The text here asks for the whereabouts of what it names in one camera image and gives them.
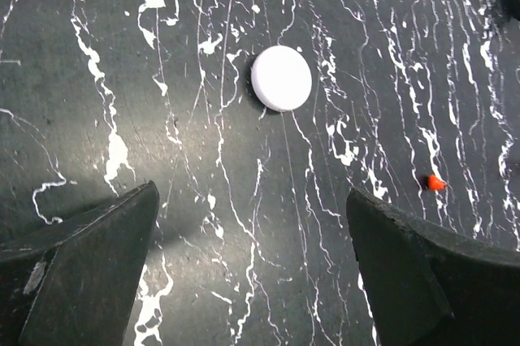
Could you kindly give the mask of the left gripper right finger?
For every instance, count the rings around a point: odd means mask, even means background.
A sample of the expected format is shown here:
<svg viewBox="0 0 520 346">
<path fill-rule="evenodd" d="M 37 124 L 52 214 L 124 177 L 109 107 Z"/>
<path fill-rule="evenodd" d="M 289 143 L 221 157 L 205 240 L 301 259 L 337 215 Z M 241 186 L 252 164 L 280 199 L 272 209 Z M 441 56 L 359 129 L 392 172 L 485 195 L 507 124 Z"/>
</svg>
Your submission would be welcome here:
<svg viewBox="0 0 520 346">
<path fill-rule="evenodd" d="M 517 345 L 519 254 L 352 188 L 346 216 L 383 345 Z"/>
</svg>

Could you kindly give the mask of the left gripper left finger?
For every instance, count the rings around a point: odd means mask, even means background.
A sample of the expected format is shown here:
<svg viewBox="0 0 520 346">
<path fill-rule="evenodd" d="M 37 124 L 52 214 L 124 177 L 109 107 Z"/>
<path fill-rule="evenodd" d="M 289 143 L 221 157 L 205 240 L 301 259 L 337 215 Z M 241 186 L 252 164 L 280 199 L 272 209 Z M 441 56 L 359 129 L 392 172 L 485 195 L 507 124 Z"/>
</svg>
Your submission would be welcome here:
<svg viewBox="0 0 520 346">
<path fill-rule="evenodd" d="M 152 181 L 1 239 L 3 345 L 121 345 L 159 208 Z"/>
</svg>

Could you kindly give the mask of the white earbud charging case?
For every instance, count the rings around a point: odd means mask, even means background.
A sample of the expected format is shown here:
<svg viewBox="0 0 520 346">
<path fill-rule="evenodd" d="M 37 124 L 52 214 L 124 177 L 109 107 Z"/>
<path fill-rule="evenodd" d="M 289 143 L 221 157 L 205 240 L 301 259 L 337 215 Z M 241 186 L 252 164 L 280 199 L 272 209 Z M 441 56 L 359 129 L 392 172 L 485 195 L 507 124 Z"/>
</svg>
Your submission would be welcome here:
<svg viewBox="0 0 520 346">
<path fill-rule="evenodd" d="M 285 112 L 295 110 L 307 101 L 312 89 L 312 74 L 305 58 L 295 49 L 273 45 L 253 61 L 251 83 L 264 106 Z"/>
</svg>

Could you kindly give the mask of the red earbud upper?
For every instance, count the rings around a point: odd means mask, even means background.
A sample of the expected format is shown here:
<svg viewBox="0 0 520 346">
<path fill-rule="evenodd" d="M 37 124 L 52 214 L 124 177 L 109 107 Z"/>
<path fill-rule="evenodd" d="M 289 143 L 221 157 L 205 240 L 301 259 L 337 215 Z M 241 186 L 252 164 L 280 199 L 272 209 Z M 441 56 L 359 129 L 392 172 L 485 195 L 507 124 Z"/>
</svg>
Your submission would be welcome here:
<svg viewBox="0 0 520 346">
<path fill-rule="evenodd" d="M 427 189 L 430 191 L 442 191 L 447 187 L 447 183 L 437 177 L 436 175 L 429 175 L 427 177 Z"/>
</svg>

